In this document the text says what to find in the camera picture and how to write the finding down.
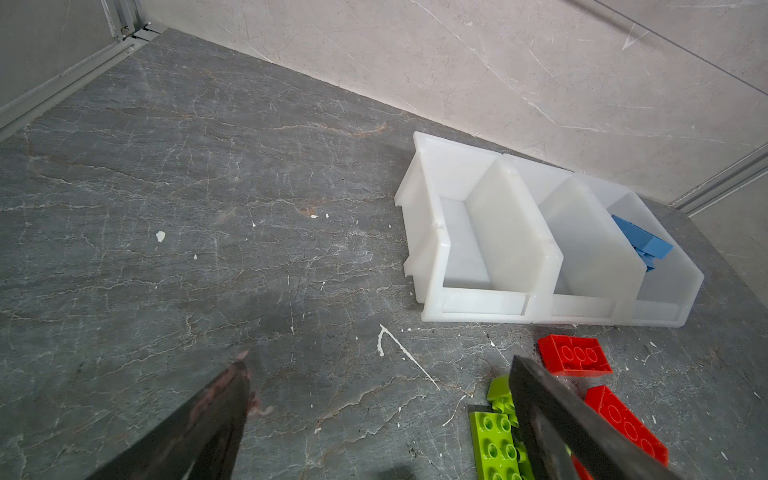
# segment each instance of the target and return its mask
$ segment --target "red toy brick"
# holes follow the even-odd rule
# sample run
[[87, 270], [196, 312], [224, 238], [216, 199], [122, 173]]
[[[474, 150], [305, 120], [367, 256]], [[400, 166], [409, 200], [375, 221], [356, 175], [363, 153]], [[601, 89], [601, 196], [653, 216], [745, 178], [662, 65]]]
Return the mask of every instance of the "red toy brick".
[[596, 386], [587, 391], [584, 401], [613, 425], [632, 443], [654, 457], [665, 467], [669, 466], [669, 449], [643, 425], [634, 413], [618, 399], [607, 386]]
[[571, 461], [574, 463], [574, 467], [576, 468], [576, 473], [578, 473], [578, 477], [581, 480], [594, 480], [592, 478], [592, 475], [589, 475], [589, 472], [587, 472], [587, 469], [584, 468], [581, 462], [578, 461], [578, 459], [576, 458], [576, 455], [571, 455]]
[[602, 376], [614, 372], [598, 339], [550, 335], [538, 341], [538, 349], [552, 375]]

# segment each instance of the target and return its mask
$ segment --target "gray tabletop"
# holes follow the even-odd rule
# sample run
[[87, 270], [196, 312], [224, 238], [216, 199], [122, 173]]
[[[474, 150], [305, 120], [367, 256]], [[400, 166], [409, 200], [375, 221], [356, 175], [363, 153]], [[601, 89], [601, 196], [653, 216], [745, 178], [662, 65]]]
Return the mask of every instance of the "gray tabletop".
[[422, 323], [417, 130], [508, 151], [167, 31], [0, 144], [0, 478], [85, 477], [244, 350], [274, 410], [236, 478], [474, 478], [468, 406], [549, 333], [601, 341], [615, 373], [566, 382], [684, 478], [768, 477], [768, 310], [676, 210], [649, 203], [706, 276], [681, 329]]

